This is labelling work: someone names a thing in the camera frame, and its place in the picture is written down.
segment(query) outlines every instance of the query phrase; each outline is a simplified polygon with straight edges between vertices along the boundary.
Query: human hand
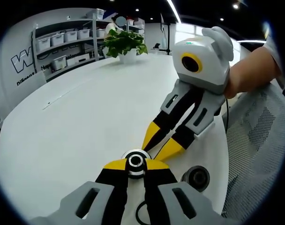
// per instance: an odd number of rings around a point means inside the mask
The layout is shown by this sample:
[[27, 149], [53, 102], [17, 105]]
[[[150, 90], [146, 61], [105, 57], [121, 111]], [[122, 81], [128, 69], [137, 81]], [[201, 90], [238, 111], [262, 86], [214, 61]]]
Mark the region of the human hand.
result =
[[230, 75], [229, 75], [229, 80], [228, 84], [224, 90], [224, 95], [227, 99], [234, 98], [236, 94], [239, 92], [239, 77], [235, 76], [233, 71], [230, 69]]

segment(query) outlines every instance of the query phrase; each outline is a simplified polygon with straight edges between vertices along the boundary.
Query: yellow lens ring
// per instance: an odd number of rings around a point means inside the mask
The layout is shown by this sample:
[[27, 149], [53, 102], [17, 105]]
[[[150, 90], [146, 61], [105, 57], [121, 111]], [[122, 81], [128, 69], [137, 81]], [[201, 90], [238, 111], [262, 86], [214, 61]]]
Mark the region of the yellow lens ring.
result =
[[201, 60], [196, 56], [196, 55], [194, 55], [194, 54], [192, 54], [192, 53], [183, 53], [182, 54], [182, 56], [181, 56], [181, 60], [184, 58], [184, 57], [189, 57], [189, 58], [191, 58], [191, 59], [193, 59], [197, 64], [198, 64], [198, 70], [196, 71], [196, 72], [194, 72], [194, 73], [200, 73], [201, 71], [202, 71], [202, 69], [203, 69], [203, 66], [202, 66], [202, 62], [201, 62]]

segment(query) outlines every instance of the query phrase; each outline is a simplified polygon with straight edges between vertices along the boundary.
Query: white table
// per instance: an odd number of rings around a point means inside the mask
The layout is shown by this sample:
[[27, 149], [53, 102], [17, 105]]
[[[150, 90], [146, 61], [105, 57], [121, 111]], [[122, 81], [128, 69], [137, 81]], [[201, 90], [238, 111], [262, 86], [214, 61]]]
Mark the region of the white table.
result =
[[[13, 205], [26, 219], [48, 216], [63, 197], [95, 181], [105, 164], [140, 148], [176, 79], [171, 56], [142, 55], [127, 66], [111, 58], [70, 71], [28, 96], [0, 134], [0, 184]], [[177, 179], [194, 165], [205, 166], [210, 183], [203, 194], [221, 213], [228, 149], [221, 116], [215, 123], [207, 137], [167, 164]], [[134, 209], [143, 196], [143, 180], [130, 180], [122, 224], [137, 224]], [[141, 211], [149, 222], [145, 207]]]

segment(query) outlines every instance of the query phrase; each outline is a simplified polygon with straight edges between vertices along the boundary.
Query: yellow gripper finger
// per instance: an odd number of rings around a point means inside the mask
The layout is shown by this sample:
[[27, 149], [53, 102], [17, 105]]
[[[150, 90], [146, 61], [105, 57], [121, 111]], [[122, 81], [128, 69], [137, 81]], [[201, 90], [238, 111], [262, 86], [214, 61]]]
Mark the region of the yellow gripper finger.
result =
[[142, 150], [144, 150], [146, 148], [146, 146], [148, 145], [148, 143], [150, 142], [150, 140], [153, 138], [153, 136], [160, 130], [160, 127], [156, 125], [156, 123], [151, 122], [146, 135], [144, 137], [144, 141], [142, 144]]
[[183, 152], [184, 148], [174, 139], [170, 138], [154, 159], [159, 161], [166, 161], [169, 158], [172, 158], [175, 155], [181, 154]]

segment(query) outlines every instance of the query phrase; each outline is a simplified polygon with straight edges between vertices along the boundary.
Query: white storage bin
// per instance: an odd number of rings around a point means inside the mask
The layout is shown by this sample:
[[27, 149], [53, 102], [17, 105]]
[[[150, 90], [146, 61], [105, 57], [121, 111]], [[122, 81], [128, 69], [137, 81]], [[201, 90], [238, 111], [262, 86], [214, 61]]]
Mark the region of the white storage bin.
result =
[[67, 66], [70, 67], [76, 63], [75, 58], [71, 58], [67, 60]]
[[144, 24], [137, 24], [135, 26], [138, 27], [138, 28], [144, 29]]
[[54, 59], [51, 62], [52, 68], [57, 71], [57, 70], [63, 69], [64, 67], [67, 67], [66, 57], [67, 56], [64, 55], [64, 56]]
[[103, 38], [105, 36], [105, 30], [104, 29], [97, 29], [97, 37]]
[[46, 38], [38, 40], [36, 43], [37, 52], [41, 52], [45, 49], [50, 48], [51, 47], [50, 40], [51, 40], [50, 37], [46, 37]]
[[134, 20], [128, 20], [128, 22], [130, 26], [133, 26]]
[[64, 42], [76, 41], [77, 40], [77, 31], [69, 31], [64, 34]]
[[57, 46], [64, 43], [64, 34], [55, 34], [51, 37], [51, 46]]
[[82, 62], [82, 61], [89, 60], [89, 59], [90, 59], [90, 55], [89, 54], [79, 55], [79, 56], [76, 56], [74, 58], [75, 63]]
[[100, 8], [94, 8], [86, 14], [87, 18], [92, 18], [96, 20], [103, 20], [104, 10]]
[[134, 25], [144, 25], [144, 21], [134, 21]]
[[86, 39], [90, 37], [90, 29], [84, 29], [78, 31], [78, 39]]

